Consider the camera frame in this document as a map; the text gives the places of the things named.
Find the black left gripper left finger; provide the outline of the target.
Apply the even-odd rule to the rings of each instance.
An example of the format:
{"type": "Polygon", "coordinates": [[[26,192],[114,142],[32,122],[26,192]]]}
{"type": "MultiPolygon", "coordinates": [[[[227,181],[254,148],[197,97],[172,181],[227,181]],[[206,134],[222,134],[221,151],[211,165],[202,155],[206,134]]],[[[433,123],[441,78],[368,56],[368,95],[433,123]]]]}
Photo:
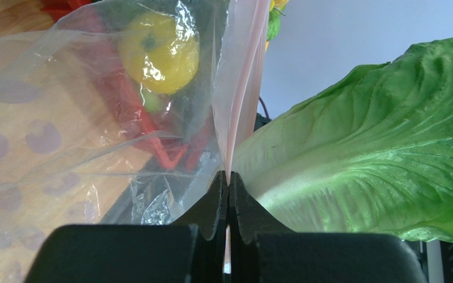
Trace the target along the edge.
{"type": "Polygon", "coordinates": [[[225,172],[169,225],[66,225],[44,241],[26,282],[228,282],[225,172]]]}

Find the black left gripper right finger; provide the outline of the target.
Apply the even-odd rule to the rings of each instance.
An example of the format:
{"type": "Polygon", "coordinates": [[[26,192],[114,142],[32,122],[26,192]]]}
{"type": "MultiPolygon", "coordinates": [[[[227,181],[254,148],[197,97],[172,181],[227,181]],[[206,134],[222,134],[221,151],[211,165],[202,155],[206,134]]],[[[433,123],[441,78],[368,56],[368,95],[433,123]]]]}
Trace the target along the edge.
{"type": "Polygon", "coordinates": [[[402,240],[368,233],[297,233],[248,192],[229,185],[232,282],[425,282],[402,240]]]}

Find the clear zip top bag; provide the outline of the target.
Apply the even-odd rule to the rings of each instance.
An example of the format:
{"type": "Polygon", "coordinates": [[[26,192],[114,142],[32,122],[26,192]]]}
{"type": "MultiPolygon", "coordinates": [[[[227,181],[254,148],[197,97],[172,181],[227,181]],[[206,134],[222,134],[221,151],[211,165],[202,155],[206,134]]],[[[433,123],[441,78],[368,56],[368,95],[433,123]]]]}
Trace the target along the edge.
{"type": "Polygon", "coordinates": [[[269,1],[100,1],[0,37],[0,282],[215,282],[269,1]]]}

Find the green toy lettuce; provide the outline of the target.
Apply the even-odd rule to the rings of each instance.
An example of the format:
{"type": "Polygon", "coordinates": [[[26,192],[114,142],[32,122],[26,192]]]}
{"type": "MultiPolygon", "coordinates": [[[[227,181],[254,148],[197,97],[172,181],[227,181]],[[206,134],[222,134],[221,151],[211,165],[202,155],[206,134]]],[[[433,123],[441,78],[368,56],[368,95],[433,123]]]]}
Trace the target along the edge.
{"type": "Polygon", "coordinates": [[[453,38],[355,67],[237,146],[232,169],[297,232],[453,242],[453,38]]]}

